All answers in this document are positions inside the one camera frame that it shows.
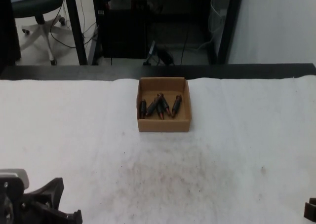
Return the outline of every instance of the chair base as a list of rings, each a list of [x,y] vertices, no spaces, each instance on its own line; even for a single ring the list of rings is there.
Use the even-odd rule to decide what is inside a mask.
[[[20,49],[21,49],[21,51],[26,49],[31,44],[33,44],[40,36],[42,36],[45,40],[45,46],[46,46],[47,52],[49,54],[49,60],[51,62],[51,65],[56,65],[57,61],[52,53],[51,46],[50,46],[49,39],[48,39],[48,34],[50,32],[52,32],[52,33],[56,33],[56,34],[64,33],[64,34],[71,34],[72,35],[72,31],[68,30],[68,29],[58,28],[55,26],[57,24],[57,22],[60,22],[61,25],[63,25],[63,26],[65,25],[65,19],[61,15],[58,15],[56,18],[49,20],[49,21],[39,22],[37,20],[37,22],[38,22],[38,24],[34,24],[31,26],[22,26],[22,31],[26,35],[29,35],[30,32],[32,32],[32,34],[30,34],[28,36],[25,43],[20,46]]]

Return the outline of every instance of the white wall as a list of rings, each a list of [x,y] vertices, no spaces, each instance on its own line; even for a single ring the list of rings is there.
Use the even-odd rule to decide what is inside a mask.
[[[316,64],[316,0],[242,0],[229,58]]]

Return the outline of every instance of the black table edge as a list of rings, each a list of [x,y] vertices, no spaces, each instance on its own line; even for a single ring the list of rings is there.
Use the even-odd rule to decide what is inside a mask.
[[[7,66],[2,80],[107,80],[141,77],[283,79],[316,75],[310,64],[240,64],[210,66]]]

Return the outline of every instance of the chair wheel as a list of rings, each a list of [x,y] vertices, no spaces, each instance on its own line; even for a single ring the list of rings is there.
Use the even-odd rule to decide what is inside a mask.
[[[57,60],[56,60],[56,59],[51,60],[51,61],[50,61],[50,64],[51,64],[51,65],[57,65]]]
[[[59,22],[60,22],[61,26],[65,26],[66,25],[66,20],[65,20],[64,17],[60,18]]]
[[[25,35],[27,35],[27,36],[30,34],[30,31],[29,31],[29,30],[22,29],[22,32],[23,32]]]

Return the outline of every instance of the stain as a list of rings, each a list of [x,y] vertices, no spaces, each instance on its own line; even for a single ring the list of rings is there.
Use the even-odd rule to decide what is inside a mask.
[[[264,166],[261,167],[261,174],[262,174],[262,175],[266,175],[266,173],[267,173],[266,168],[265,168]]]
[[[137,208],[139,218],[161,207],[192,216],[202,216],[212,210],[216,217],[216,204],[234,199],[239,184],[236,169],[243,164],[243,159],[236,155],[234,159],[238,162],[226,161],[213,150],[205,152],[208,149],[203,150],[199,145],[160,144],[140,153],[128,152],[120,161],[126,165],[119,169],[120,176],[114,180],[111,195],[103,199],[105,211],[110,214],[119,204],[126,203],[130,211]],[[201,203],[198,212],[192,209]]]

